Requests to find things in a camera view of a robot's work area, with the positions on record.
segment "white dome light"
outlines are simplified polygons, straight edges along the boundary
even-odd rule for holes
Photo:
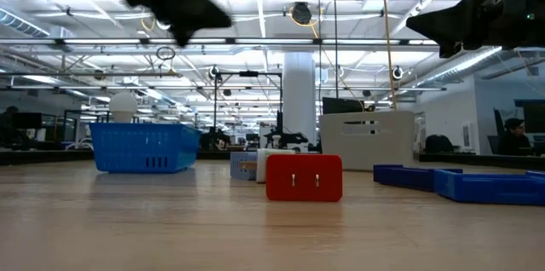
[[[110,100],[110,112],[116,123],[130,123],[138,110],[138,103],[129,92],[117,93]]]

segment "person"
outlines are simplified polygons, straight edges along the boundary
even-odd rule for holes
[[[19,108],[15,106],[10,106],[6,109],[6,112],[0,114],[0,127],[2,128],[13,128],[12,119],[14,114],[19,112]]]
[[[505,133],[500,138],[498,153],[507,156],[531,154],[530,141],[525,136],[524,120],[510,118],[505,122]]]

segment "blue plastic bin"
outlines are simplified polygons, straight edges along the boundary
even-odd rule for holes
[[[460,174],[438,170],[435,193],[457,202],[545,205],[545,173]]]
[[[110,173],[176,173],[195,163],[200,132],[183,124],[89,125],[96,168]]]
[[[231,178],[243,181],[255,181],[255,170],[243,169],[241,161],[257,161],[257,152],[231,153]]]
[[[373,180],[383,185],[433,192],[433,175],[436,170],[405,168],[400,164],[376,164],[373,166]],[[462,173],[461,169],[448,171]]]

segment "white cylinder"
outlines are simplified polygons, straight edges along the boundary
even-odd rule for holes
[[[138,102],[129,92],[120,92],[110,100],[110,112],[116,123],[130,123],[138,110]]]
[[[285,53],[284,132],[301,132],[316,145],[316,78],[313,53]]]

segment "white wall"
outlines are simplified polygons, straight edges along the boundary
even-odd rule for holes
[[[422,93],[412,111],[425,113],[426,136],[447,136],[455,146],[462,146],[462,126],[472,124],[473,150],[480,153],[473,76],[464,78],[460,84],[447,84],[446,88],[446,91]]]
[[[491,155],[488,136],[496,136],[494,109],[515,109],[515,100],[543,100],[545,83],[528,78],[519,81],[476,80],[475,97],[479,122],[481,153]]]

